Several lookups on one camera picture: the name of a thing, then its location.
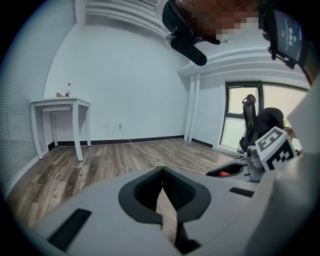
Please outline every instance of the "red object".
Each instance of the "red object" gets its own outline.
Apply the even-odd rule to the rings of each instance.
[[[65,91],[65,97],[70,96],[70,83],[68,83],[68,89]]]
[[[220,173],[219,173],[219,177],[222,177],[222,176],[229,176],[230,175],[230,173],[229,172],[226,172],[226,171],[220,171]]]

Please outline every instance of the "cable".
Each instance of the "cable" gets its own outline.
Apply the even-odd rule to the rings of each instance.
[[[196,172],[196,173],[198,173],[198,174],[205,175],[205,174],[203,174],[203,173],[200,172],[200,171],[193,170],[193,169],[190,169],[190,168],[181,167],[181,166],[175,165],[175,164],[173,164],[173,163],[171,163],[171,162],[167,162],[167,161],[164,161],[164,160],[162,160],[162,159],[156,158],[156,157],[148,154],[147,152],[144,152],[142,149],[140,149],[137,145],[135,145],[135,144],[131,141],[131,139],[129,139],[129,141],[130,141],[131,144],[134,145],[139,151],[141,151],[142,153],[145,153],[146,155],[148,155],[148,156],[151,157],[151,158],[157,159],[157,160],[159,160],[159,161],[161,161],[161,162],[164,162],[164,163],[167,163],[167,164],[169,164],[169,165],[178,167],[178,168],[180,168],[180,169],[190,170],[190,171]]]

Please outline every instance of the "display screen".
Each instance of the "display screen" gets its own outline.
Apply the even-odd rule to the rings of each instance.
[[[289,15],[275,10],[275,23],[278,37],[278,51],[299,62],[303,35],[300,24]]]

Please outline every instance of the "window blinds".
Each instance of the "window blinds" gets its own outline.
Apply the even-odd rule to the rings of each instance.
[[[14,38],[0,67],[0,182],[5,188],[37,156],[30,100],[41,99],[55,54],[76,23],[73,0],[42,4]],[[42,112],[37,113],[41,150],[46,149]]]

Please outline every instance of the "baseboard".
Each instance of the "baseboard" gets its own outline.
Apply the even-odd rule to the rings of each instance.
[[[43,157],[48,153],[47,150],[42,151]],[[4,187],[3,189],[3,199],[7,200],[11,190],[15,187],[15,185],[18,183],[18,181],[25,175],[25,173],[32,168],[34,165],[37,164],[39,158],[36,155],[32,160],[30,160],[24,167],[22,167],[16,175],[9,181],[9,183]]]
[[[48,150],[52,150],[55,147],[55,142],[52,141],[49,145],[48,145]]]
[[[163,140],[170,140],[170,139],[178,139],[183,138],[183,135],[176,135],[176,136],[163,136],[163,137],[150,137],[150,138],[131,138],[130,140],[133,143],[136,142],[152,142],[152,141],[163,141]],[[123,143],[130,143],[129,139],[105,139],[105,140],[91,140],[91,145],[107,145],[107,144],[123,144]],[[74,146],[74,141],[58,141],[58,146]],[[81,140],[81,146],[86,146],[87,141]]]
[[[196,142],[196,143],[199,143],[199,144],[201,144],[201,145],[207,146],[207,147],[209,147],[209,148],[212,148],[212,147],[214,146],[213,144],[210,144],[210,143],[207,143],[207,142],[204,142],[204,141],[195,139],[195,138],[193,138],[192,141],[193,141],[193,142]]]

